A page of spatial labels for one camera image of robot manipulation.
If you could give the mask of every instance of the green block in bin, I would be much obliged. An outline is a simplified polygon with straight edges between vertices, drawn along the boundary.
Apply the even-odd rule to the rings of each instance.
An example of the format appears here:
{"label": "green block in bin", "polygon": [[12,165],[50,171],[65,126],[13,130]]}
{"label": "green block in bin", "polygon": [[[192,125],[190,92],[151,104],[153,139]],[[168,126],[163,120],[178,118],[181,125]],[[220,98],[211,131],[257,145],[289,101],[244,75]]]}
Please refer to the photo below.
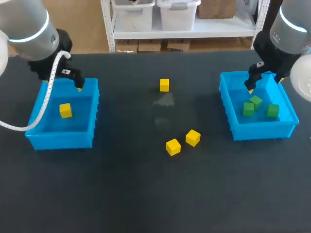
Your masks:
{"label": "green block in bin", "polygon": [[253,103],[255,105],[255,110],[259,109],[262,104],[262,99],[258,96],[253,96],[248,100],[248,102]]}
{"label": "green block in bin", "polygon": [[277,118],[278,113],[279,113],[279,105],[270,103],[268,106],[267,117]]}
{"label": "green block in bin", "polygon": [[243,105],[243,116],[252,117],[255,111],[255,105],[253,103],[244,103]]}

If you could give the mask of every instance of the yellow block in bin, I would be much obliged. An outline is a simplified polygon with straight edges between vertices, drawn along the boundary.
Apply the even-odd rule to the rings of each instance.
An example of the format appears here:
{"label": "yellow block in bin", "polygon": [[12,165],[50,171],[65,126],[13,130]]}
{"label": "yellow block in bin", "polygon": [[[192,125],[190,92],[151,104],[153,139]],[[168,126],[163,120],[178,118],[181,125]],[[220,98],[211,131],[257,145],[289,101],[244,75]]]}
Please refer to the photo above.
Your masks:
{"label": "yellow block in bin", "polygon": [[195,147],[196,144],[198,144],[200,139],[201,139],[201,134],[199,134],[197,131],[194,131],[194,130],[190,130],[190,132],[187,133],[186,135],[186,142],[192,145],[193,147]]}
{"label": "yellow block in bin", "polygon": [[176,155],[181,150],[181,145],[177,141],[177,139],[173,139],[166,143],[166,150],[170,154],[170,156]]}
{"label": "yellow block in bin", "polygon": [[64,103],[59,105],[59,112],[62,118],[72,117],[72,111],[70,103]]}
{"label": "yellow block in bin", "polygon": [[169,91],[170,91],[170,80],[160,79],[160,92],[169,92]]}

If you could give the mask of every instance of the plastic storage container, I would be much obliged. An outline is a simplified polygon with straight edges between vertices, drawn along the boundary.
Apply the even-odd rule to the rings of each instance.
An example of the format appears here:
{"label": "plastic storage container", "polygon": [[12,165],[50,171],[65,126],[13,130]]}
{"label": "plastic storage container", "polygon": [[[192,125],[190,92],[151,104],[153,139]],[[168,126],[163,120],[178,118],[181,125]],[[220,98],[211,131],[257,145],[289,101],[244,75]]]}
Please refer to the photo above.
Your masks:
{"label": "plastic storage container", "polygon": [[[40,111],[47,87],[42,82],[29,124]],[[86,79],[81,92],[72,80],[56,79],[42,119],[25,135],[36,150],[92,148],[98,100],[97,79]],[[63,103],[70,103],[72,117],[61,118],[59,105]]]}
{"label": "plastic storage container", "polygon": [[113,9],[117,13],[116,23],[123,32],[151,31],[152,8],[156,0],[137,0],[131,4],[129,0],[112,0]]}
{"label": "plastic storage container", "polygon": [[[228,116],[234,140],[290,137],[298,117],[282,87],[274,81],[274,74],[262,74],[256,82],[256,89],[250,95],[244,85],[248,79],[247,71],[228,72],[220,75],[220,93]],[[252,96],[262,99],[261,107],[253,117],[242,115],[243,103]],[[279,105],[278,118],[267,118],[270,103]]]}
{"label": "plastic storage container", "polygon": [[161,8],[164,31],[189,31],[193,29],[201,0],[157,0],[156,4]]}

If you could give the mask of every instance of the dark table surface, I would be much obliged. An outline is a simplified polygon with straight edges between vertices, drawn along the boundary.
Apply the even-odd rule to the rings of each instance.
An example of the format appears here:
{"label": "dark table surface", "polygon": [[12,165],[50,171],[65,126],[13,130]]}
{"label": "dark table surface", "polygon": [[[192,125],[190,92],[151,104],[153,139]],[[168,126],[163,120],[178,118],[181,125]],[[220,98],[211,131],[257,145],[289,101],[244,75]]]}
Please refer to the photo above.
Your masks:
{"label": "dark table surface", "polygon": [[[299,117],[292,137],[233,142],[219,75],[248,70],[254,51],[75,55],[96,77],[91,150],[34,151],[0,128],[1,233],[207,233],[311,230],[311,103],[283,86]],[[170,94],[159,79],[171,80]],[[40,81],[11,58],[0,119],[25,126]],[[190,129],[202,134],[192,148]],[[170,157],[165,142],[182,151]]]}

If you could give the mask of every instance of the gray robot arm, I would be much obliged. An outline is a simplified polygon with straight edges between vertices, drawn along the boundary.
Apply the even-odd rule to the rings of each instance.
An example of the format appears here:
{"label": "gray robot arm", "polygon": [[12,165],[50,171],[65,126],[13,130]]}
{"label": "gray robot arm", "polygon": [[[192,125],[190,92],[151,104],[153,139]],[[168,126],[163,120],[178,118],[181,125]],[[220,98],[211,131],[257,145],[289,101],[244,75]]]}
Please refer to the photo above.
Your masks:
{"label": "gray robot arm", "polygon": [[289,76],[295,62],[310,46],[310,9],[311,0],[284,0],[270,31],[257,35],[254,49],[262,62],[249,68],[249,78],[244,83],[249,93],[264,72],[275,73],[277,83]]}
{"label": "gray robot arm", "polygon": [[59,35],[41,0],[0,0],[0,30],[28,61],[43,60],[59,45]]}
{"label": "gray robot arm", "polygon": [[286,53],[300,54],[311,41],[311,0],[284,0],[270,30],[272,43]]}
{"label": "gray robot arm", "polygon": [[[68,33],[55,29],[41,0],[0,0],[0,30],[7,35],[17,53],[28,61],[30,70],[44,81],[50,78],[58,52],[70,52],[72,48]],[[64,57],[56,75],[74,80],[79,91],[84,86],[80,70],[69,66]]]}

